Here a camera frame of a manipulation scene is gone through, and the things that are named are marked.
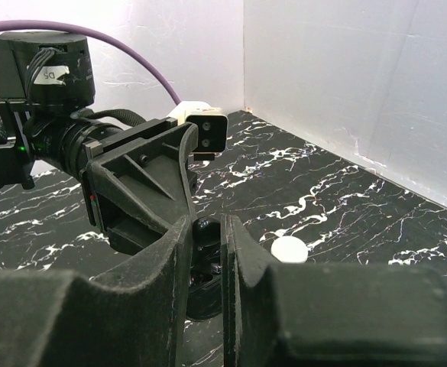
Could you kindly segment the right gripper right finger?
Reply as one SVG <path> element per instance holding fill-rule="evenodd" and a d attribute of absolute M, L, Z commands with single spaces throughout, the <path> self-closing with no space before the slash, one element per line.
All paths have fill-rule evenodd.
<path fill-rule="evenodd" d="M 447 281 L 432 268 L 289 264 L 222 220 L 226 366 L 447 366 Z"/>

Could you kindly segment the white earbud charging case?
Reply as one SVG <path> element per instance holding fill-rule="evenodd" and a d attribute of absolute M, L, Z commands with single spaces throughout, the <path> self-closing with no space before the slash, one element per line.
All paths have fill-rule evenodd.
<path fill-rule="evenodd" d="M 294 236 L 282 236 L 274 240 L 270 253 L 283 263 L 305 263 L 309 256 L 306 244 Z"/>

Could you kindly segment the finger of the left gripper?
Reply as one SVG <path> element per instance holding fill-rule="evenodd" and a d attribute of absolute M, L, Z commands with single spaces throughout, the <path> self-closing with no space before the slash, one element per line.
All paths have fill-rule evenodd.
<path fill-rule="evenodd" d="M 106 226 L 111 248 L 125 255 L 136 255 L 158 241 L 165 233 L 164 226 L 148 226 L 135 219 L 118 219 Z"/>
<path fill-rule="evenodd" d="M 96 226 L 107 232 L 129 218 L 165 233 L 182 216 L 195 219 L 186 161 L 197 135 L 198 128 L 186 123 L 91 159 L 86 178 Z"/>

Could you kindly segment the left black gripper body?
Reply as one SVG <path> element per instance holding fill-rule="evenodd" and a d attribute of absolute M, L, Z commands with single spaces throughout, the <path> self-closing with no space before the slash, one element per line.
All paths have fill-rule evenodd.
<path fill-rule="evenodd" d="M 85 145 L 100 143 L 103 154 L 136 138 L 151 138 L 177 126 L 177 119 L 144 119 L 131 110 L 81 110 L 72 115 L 36 114 L 24 126 L 35 159 L 80 179 L 90 157 Z"/>

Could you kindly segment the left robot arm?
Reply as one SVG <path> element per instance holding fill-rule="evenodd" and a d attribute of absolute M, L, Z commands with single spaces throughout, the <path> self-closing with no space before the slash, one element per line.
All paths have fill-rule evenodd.
<path fill-rule="evenodd" d="M 34 187 L 43 160 L 82 186 L 90 223 L 133 255 L 181 217 L 195 218 L 187 159 L 196 126 L 91 110 L 96 91 L 86 37 L 0 34 L 0 189 Z"/>

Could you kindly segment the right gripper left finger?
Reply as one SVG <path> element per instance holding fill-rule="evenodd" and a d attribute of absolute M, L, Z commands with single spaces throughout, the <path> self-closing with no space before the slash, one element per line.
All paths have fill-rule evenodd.
<path fill-rule="evenodd" d="M 0 366 L 179 366 L 192 223 L 87 278 L 0 271 Z"/>

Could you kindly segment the black earbud charging case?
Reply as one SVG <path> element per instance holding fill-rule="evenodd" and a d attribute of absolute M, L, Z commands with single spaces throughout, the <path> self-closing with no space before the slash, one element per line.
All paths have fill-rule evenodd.
<path fill-rule="evenodd" d="M 221 312 L 221 223 L 212 217 L 200 217 L 193 223 L 193 256 L 186 318 L 200 322 Z"/>

